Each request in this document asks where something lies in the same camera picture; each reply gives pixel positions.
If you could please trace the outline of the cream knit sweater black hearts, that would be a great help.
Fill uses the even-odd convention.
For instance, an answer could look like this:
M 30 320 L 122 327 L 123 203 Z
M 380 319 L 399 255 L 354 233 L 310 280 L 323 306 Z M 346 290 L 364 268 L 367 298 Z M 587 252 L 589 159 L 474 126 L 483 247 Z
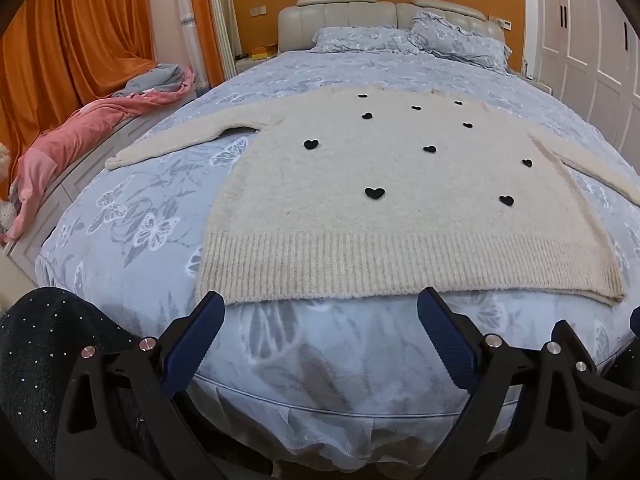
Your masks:
M 153 134 L 107 169 L 250 128 L 207 217 L 198 288 L 229 304 L 525 289 L 618 304 L 625 287 L 581 172 L 639 198 L 582 146 L 484 102 L 329 86 Z

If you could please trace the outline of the black sparkly trousers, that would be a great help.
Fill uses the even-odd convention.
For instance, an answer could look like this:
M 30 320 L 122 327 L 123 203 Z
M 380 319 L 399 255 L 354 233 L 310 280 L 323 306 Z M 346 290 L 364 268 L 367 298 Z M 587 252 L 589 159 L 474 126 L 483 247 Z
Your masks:
M 53 479 L 56 437 L 66 389 L 83 348 L 119 353 L 139 336 L 64 289 L 34 289 L 1 315 L 1 479 Z M 114 440 L 168 477 L 125 377 L 113 377 L 105 403 Z M 70 434 L 87 437 L 96 421 L 90 382 L 80 383 Z

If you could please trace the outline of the pink blanket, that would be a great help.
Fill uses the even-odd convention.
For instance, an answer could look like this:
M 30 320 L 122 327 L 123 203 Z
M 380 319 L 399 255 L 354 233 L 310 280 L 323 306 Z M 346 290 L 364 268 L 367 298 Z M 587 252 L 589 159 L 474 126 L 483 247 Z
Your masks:
M 81 156 L 91 152 L 128 118 L 159 110 L 188 94 L 195 76 L 183 68 L 182 85 L 173 92 L 147 91 L 126 98 L 92 101 L 75 110 L 62 125 L 40 133 L 17 159 L 9 198 L 1 202 L 1 240 L 17 240 L 35 220 L 43 194 L 51 183 Z

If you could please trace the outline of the white bedside cabinet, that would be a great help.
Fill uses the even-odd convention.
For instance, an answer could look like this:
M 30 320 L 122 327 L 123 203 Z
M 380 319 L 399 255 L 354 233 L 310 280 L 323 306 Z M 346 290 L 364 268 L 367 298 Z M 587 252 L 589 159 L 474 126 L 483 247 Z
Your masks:
M 262 64 L 263 62 L 270 61 L 277 55 L 277 53 L 265 52 L 255 55 L 247 55 L 246 58 L 239 58 L 235 61 L 235 71 L 239 75 L 240 73 L 244 73 L 257 65 Z

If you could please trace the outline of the left blue floral pillow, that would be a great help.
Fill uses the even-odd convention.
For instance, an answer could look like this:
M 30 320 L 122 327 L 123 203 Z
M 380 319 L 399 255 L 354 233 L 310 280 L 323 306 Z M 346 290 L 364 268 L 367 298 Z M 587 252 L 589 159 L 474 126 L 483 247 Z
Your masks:
M 384 26 L 323 27 L 314 35 L 314 46 L 310 50 L 312 53 L 421 53 L 410 32 Z

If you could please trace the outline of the white wardrobe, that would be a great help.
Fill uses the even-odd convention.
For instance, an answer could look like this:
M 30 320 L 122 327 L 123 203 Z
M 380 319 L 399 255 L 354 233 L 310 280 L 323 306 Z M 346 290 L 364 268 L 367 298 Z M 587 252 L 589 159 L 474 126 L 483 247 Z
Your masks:
M 538 0 L 539 78 L 639 163 L 639 36 L 616 0 Z

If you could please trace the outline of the grey padded headboard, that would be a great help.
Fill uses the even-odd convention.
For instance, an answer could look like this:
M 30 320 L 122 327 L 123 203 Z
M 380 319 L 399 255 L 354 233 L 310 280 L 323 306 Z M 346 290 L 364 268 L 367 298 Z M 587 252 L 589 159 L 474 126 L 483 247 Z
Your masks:
M 411 0 L 392 3 L 382 0 L 298 0 L 278 16 L 279 52 L 310 50 L 314 36 L 323 27 L 387 26 L 410 29 L 421 11 L 442 16 L 466 30 L 475 30 L 505 42 L 502 28 L 479 10 L 444 0 Z

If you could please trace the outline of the grey blue folded cloth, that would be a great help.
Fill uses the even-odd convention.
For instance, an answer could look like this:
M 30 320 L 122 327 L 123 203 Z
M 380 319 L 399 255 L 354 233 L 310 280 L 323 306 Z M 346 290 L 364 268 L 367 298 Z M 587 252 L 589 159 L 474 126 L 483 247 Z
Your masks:
M 113 98 L 126 98 L 147 91 L 173 92 L 182 85 L 184 70 L 178 64 L 158 64 L 152 70 L 129 79 L 112 94 Z

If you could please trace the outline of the orange curtain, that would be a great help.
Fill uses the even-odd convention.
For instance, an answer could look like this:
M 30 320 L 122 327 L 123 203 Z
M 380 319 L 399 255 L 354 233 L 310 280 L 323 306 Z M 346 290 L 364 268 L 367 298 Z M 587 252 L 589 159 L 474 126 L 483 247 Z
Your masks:
M 41 133 L 154 64 L 149 0 L 25 0 L 1 37 L 1 142 Z

